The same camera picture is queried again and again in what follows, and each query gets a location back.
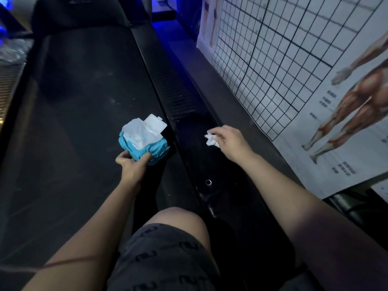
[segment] gray shorts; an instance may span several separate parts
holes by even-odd
[[[120,249],[108,291],[219,290],[220,275],[192,235],[163,224],[140,228]]]

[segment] blue wet wipes package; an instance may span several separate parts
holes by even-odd
[[[167,124],[153,114],[144,121],[135,118],[123,126],[119,135],[120,146],[129,151],[135,161],[150,152],[152,159],[148,165],[154,165],[166,156],[170,149],[166,139],[161,135],[166,127]]]

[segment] black grid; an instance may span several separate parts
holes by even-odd
[[[224,0],[212,65],[274,140],[382,1]]]

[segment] illustrated hand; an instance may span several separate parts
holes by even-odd
[[[134,161],[132,158],[128,158],[129,156],[129,152],[124,151],[116,157],[116,163],[123,167],[120,185],[128,190],[140,189],[140,182],[146,172],[147,163],[151,160],[151,153],[144,154],[139,161]]]
[[[336,84],[342,83],[352,74],[353,70],[354,69],[349,66],[345,67],[344,69],[341,69],[340,71],[337,71],[336,76],[331,80],[331,84],[335,86]]]
[[[220,145],[221,151],[229,160],[239,165],[253,154],[252,149],[238,129],[224,125],[208,130],[208,133],[216,134],[215,140]]]

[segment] bare knee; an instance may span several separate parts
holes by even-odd
[[[185,231],[196,238],[208,253],[211,254],[208,230],[201,217],[193,212],[179,207],[170,207],[159,211],[148,224],[164,224]]]

